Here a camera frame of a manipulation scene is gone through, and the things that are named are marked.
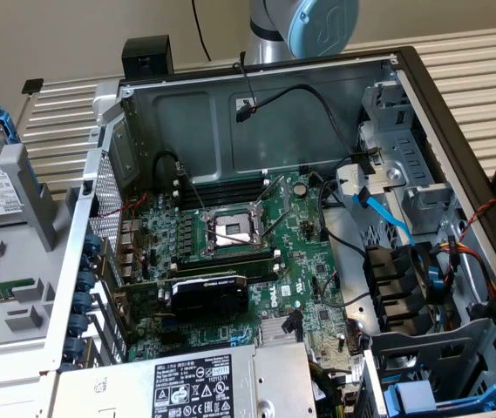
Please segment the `grey metal disk bay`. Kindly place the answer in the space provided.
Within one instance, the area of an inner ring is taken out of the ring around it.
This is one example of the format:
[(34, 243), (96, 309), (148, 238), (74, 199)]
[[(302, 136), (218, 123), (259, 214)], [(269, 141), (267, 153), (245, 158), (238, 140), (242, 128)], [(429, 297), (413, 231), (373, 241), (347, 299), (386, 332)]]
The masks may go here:
[[(482, 394), (495, 384), (496, 326), (480, 319), (438, 334), (380, 334), (372, 337), (364, 360), (354, 416), (390, 418), (384, 402), (390, 385), (426, 381), (440, 402)], [(468, 416), (493, 418), (496, 411), (448, 418)]]

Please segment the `metal socket cover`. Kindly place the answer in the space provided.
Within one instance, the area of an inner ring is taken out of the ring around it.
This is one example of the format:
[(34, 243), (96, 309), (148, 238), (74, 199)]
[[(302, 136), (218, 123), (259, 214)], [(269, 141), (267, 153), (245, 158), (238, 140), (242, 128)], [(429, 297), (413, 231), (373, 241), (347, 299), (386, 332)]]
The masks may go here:
[(262, 209), (262, 201), (270, 196), (273, 192), (278, 191), (282, 196), (282, 213), (288, 214), (290, 212), (290, 196), (289, 187), (285, 176), (283, 174), (279, 175), (277, 178), (273, 179), (263, 190), (263, 192), (258, 196), (258, 198), (248, 204), (248, 210), (251, 213), (256, 213), (258, 210)]

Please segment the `black graphics card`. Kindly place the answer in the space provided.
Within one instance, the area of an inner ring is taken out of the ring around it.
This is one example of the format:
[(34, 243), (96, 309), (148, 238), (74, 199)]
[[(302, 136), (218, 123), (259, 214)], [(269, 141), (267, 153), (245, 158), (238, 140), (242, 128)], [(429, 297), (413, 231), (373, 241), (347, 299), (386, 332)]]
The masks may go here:
[(248, 278), (228, 271), (127, 284), (112, 292), (133, 320), (231, 320), (248, 311)]

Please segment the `grey open PC case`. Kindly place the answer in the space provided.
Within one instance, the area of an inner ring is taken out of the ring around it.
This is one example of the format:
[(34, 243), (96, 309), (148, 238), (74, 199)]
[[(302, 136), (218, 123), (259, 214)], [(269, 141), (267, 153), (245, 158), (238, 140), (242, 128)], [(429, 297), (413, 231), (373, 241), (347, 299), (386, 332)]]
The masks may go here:
[[(37, 410), (51, 418), (64, 372), (129, 362), (129, 336), (112, 292), (123, 286), (117, 254), (124, 213), (133, 198), (172, 192), (186, 180), (219, 180), (299, 172), (315, 174), (332, 205), (322, 209), (321, 229), (340, 267), (349, 330), (360, 333), (360, 354), (381, 332), (364, 273), (368, 246), (398, 248), (430, 243), (438, 266), (426, 268), (432, 330), (456, 330), (474, 320), (496, 326), (496, 193), (419, 55), (411, 48), (270, 65), (245, 63), (255, 93), (230, 65), (120, 82), (114, 105), (99, 114), (97, 146), (88, 153), (72, 217), (47, 337), (51, 356), (47, 395)], [(414, 237), (377, 169), (378, 149), (365, 148), (359, 127), (368, 120), (364, 89), (395, 81), (404, 87), (427, 137), (424, 155), (453, 190), (441, 230)], [(85, 235), (102, 239), (99, 253), (83, 249)], [(95, 257), (95, 287), (88, 329), (67, 331), (82, 253)], [(84, 340), (83, 355), (63, 356), (67, 337)], [(360, 382), (331, 378), (313, 367), (307, 350), (316, 418), (355, 418)]]

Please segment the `black fan shroud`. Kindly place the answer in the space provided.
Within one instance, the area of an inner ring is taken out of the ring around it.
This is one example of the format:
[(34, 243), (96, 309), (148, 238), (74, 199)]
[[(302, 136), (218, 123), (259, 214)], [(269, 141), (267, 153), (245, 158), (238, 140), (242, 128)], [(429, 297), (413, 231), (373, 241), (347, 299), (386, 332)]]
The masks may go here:
[(364, 273), (381, 332), (419, 336), (432, 330), (426, 268), (438, 262), (431, 259), (431, 249), (426, 242), (366, 248)]

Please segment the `black RAM slot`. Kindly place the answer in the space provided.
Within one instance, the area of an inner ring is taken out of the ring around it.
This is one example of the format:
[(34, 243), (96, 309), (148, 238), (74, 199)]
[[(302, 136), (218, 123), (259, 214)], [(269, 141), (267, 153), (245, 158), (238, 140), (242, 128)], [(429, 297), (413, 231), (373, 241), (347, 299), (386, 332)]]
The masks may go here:
[(177, 267), (179, 270), (193, 270), (276, 260), (282, 260), (282, 252), (279, 249), (271, 247), (261, 252), (230, 253), (219, 257), (202, 258), (199, 260), (180, 260), (177, 262)]
[(211, 266), (170, 272), (173, 279), (196, 279), (239, 275), (246, 277), (249, 284), (277, 280), (278, 272), (274, 270), (275, 262), (257, 262), (239, 265)]
[[(247, 196), (265, 189), (265, 179), (261, 176), (248, 177), (242, 179), (219, 180), (195, 185), (202, 199), (216, 198), (217, 196)], [(180, 196), (195, 197), (190, 185), (185, 180), (178, 189)]]
[(255, 201), (264, 192), (266, 186), (262, 179), (244, 179), (213, 184), (197, 185), (195, 190), (186, 186), (180, 191), (181, 210), (201, 208), (198, 197), (205, 207), (229, 206)]

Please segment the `metal rear port block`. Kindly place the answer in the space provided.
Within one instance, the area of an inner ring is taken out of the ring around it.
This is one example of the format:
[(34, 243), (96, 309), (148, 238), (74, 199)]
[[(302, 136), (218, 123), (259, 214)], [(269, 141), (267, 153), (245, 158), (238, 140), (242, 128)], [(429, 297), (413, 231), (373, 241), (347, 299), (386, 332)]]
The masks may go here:
[(122, 222), (118, 238), (119, 269), (124, 282), (132, 279), (133, 269), (140, 264), (143, 254), (144, 233), (141, 219)]

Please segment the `silver finned heat sink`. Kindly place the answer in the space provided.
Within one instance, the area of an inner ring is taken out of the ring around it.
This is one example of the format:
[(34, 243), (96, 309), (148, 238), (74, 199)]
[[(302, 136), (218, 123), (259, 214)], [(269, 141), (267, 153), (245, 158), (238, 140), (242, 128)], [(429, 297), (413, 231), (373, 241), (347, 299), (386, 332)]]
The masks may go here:
[(302, 334), (295, 329), (288, 331), (286, 322), (288, 316), (267, 318), (259, 326), (259, 345), (261, 347), (274, 347), (303, 342)]

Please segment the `metal locking lever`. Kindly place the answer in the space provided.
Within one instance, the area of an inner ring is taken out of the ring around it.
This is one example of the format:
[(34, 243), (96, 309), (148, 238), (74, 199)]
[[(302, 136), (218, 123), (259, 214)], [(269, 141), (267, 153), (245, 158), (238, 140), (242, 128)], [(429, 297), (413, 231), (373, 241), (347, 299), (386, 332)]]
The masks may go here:
[(265, 230), (264, 232), (260, 235), (260, 240), (263, 241), (263, 239), (268, 236), (284, 219), (286, 215), (288, 215), (289, 210), (284, 211), (283, 213), (280, 214), (280, 216), (275, 219)]
[(196, 187), (195, 187), (195, 184), (194, 184), (194, 182), (191, 180), (191, 178), (190, 178), (189, 174), (187, 173), (186, 169), (184, 169), (183, 174), (184, 174), (184, 176), (185, 176), (185, 178), (186, 178), (186, 180), (187, 180), (187, 183), (190, 185), (190, 187), (191, 187), (192, 191), (194, 192), (194, 195), (195, 195), (195, 197), (197, 198), (198, 203), (200, 204), (200, 208), (201, 208), (201, 209), (202, 209), (202, 211), (203, 211), (203, 215), (204, 215), (205, 217), (207, 217), (207, 216), (208, 216), (208, 215), (207, 215), (207, 208), (206, 208), (206, 206), (204, 205), (204, 203), (203, 203), (203, 201), (202, 201), (202, 199), (201, 199), (201, 197), (200, 197), (200, 195), (199, 195), (199, 193), (198, 193), (198, 191), (197, 191), (197, 189), (196, 189)]

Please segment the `grey power supply unit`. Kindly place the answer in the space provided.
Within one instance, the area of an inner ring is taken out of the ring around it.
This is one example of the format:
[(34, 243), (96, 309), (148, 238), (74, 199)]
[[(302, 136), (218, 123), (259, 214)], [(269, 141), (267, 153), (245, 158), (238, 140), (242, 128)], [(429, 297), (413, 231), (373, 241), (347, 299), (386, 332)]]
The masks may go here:
[(301, 343), (64, 372), (51, 418), (316, 418)]

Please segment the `green motherboard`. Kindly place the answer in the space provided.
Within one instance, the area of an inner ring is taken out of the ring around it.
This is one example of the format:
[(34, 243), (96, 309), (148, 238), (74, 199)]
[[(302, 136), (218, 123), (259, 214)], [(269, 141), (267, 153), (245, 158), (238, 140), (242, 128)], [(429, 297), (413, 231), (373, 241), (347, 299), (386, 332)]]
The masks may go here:
[[(347, 309), (352, 297), (342, 294), (340, 267), (333, 244), (321, 229), (320, 212), (332, 205), (329, 190), (320, 190), (315, 174), (286, 172), (290, 212), (264, 239), (268, 248), (282, 252), (275, 262), (277, 280), (249, 284), (248, 311), (231, 320), (178, 322), (176, 320), (133, 320), (119, 311), (129, 336), (129, 361), (146, 361), (209, 349), (259, 345), (262, 320), (289, 316), (297, 309), (303, 315), (303, 342), (313, 367), (327, 371), (331, 378), (350, 382), (350, 357), (360, 354), (360, 333), (349, 330)], [(304, 183), (304, 199), (293, 193)], [(210, 258), (201, 254), (205, 246), (201, 208), (181, 210), (181, 185), (172, 192), (148, 193), (131, 200), (124, 219), (141, 219), (144, 246), (141, 262), (124, 285), (170, 279), (181, 271), (180, 260)], [(273, 192), (262, 201), (264, 230), (282, 213), (282, 196)]]

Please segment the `grey metal drive cage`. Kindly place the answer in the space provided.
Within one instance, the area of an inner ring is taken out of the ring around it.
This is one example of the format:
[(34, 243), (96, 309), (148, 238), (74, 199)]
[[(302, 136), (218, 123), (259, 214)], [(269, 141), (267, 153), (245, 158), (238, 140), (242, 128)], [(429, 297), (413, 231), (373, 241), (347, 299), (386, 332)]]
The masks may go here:
[(359, 127), (365, 148), (378, 149), (377, 169), (386, 175), (386, 190), (414, 237), (441, 230), (452, 208), (452, 187), (424, 155), (427, 137), (404, 87), (395, 81), (364, 89), (368, 120)]

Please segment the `blue disk bracket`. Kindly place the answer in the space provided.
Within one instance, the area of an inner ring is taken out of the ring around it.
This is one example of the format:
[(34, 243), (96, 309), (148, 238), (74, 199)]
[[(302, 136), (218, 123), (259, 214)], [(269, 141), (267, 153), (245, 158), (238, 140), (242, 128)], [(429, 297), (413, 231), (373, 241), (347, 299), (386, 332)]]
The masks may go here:
[(437, 402), (426, 381), (390, 385), (384, 392), (390, 418), (448, 418), (496, 411), (496, 383), (482, 394)]

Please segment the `black box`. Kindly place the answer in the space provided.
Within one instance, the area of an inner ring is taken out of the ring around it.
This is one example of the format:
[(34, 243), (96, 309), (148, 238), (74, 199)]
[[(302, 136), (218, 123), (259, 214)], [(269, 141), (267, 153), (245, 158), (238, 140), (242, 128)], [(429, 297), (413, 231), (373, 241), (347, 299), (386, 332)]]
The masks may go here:
[(170, 37), (156, 35), (127, 39), (121, 53), (121, 62), (126, 79), (173, 75)]

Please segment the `CPU socket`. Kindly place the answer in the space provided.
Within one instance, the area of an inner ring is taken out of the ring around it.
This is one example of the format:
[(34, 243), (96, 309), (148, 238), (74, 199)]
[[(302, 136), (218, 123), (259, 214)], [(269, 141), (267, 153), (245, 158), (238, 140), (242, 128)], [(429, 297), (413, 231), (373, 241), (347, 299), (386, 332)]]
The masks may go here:
[(223, 250), (256, 253), (268, 247), (263, 238), (262, 203), (222, 206), (200, 216), (204, 225), (205, 246), (201, 254), (220, 257)]

